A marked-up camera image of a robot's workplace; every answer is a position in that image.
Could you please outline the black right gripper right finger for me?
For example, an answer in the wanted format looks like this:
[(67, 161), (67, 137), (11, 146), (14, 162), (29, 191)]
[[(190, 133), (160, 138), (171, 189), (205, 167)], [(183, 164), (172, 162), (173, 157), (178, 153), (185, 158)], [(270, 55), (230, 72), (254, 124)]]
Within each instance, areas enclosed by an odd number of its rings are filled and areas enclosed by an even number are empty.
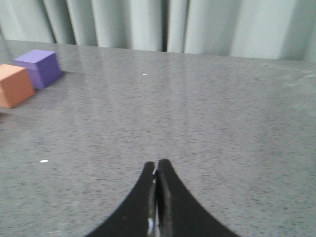
[(162, 237), (236, 237), (210, 215), (178, 177), (170, 160), (157, 169), (159, 231)]

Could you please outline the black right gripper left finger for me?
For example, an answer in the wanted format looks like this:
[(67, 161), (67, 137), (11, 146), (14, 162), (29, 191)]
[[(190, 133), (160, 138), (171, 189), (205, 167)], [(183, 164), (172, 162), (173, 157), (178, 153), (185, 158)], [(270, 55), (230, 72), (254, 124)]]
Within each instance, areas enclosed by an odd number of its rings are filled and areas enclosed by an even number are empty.
[(133, 189), (89, 237), (153, 237), (156, 226), (156, 168), (144, 164)]

